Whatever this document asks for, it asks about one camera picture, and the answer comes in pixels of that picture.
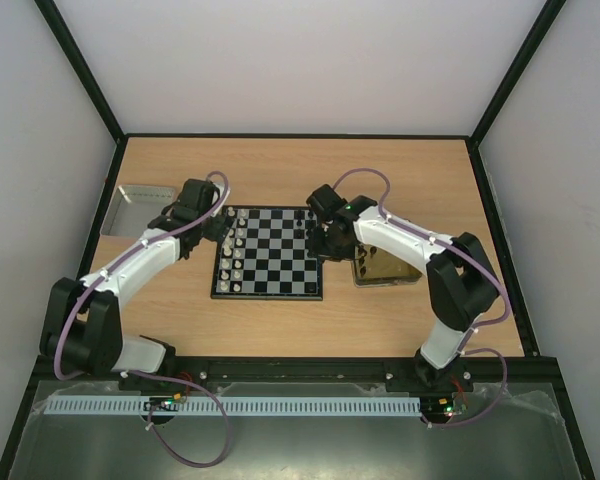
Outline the gold tin box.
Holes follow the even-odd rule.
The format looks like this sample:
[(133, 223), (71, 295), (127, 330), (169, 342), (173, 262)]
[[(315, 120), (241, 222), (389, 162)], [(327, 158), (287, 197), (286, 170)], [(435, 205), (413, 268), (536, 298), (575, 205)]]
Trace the gold tin box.
[(356, 247), (352, 274), (357, 287), (409, 285), (422, 278), (422, 273), (411, 264), (368, 244)]

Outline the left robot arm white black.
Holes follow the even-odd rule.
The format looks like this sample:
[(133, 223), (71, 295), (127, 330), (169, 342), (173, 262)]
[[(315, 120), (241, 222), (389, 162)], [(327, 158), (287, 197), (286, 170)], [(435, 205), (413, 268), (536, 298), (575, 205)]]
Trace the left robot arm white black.
[(229, 222), (221, 209), (229, 194), (229, 180), (220, 171), (187, 180), (176, 200), (118, 257), (77, 280), (62, 278), (53, 285), (39, 349), (52, 361), (57, 379), (160, 370), (167, 344), (124, 335), (121, 312), (157, 274), (188, 259), (202, 240), (221, 241)]

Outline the silver tin lid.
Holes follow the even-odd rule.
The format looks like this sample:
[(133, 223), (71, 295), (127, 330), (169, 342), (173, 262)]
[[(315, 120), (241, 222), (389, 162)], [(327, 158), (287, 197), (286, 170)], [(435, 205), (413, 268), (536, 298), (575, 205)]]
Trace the silver tin lid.
[(100, 234), (138, 238), (150, 220), (175, 197), (176, 189), (166, 186), (119, 185), (110, 201)]

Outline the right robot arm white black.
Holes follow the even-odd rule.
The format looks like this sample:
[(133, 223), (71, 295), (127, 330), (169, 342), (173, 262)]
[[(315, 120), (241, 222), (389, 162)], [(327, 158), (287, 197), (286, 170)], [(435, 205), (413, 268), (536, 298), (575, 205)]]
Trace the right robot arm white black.
[(324, 184), (307, 198), (316, 224), (309, 229), (311, 255), (329, 261), (354, 260), (360, 248), (379, 249), (410, 265), (427, 281), (434, 314), (432, 330), (414, 355), (414, 376), (425, 390), (440, 390), (451, 379), (477, 319), (505, 291), (480, 240), (428, 231), (364, 195), (351, 201)]

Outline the black silver chess board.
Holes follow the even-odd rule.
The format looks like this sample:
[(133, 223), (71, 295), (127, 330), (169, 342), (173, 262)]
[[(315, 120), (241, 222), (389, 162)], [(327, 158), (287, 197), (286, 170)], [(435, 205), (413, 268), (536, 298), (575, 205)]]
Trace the black silver chess board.
[[(307, 246), (308, 230), (316, 225), (309, 208), (227, 205), (222, 213), (232, 223), (216, 250), (213, 299), (323, 299), (322, 264)], [(234, 270), (241, 271), (240, 280)], [(234, 282), (240, 292), (232, 291)]]

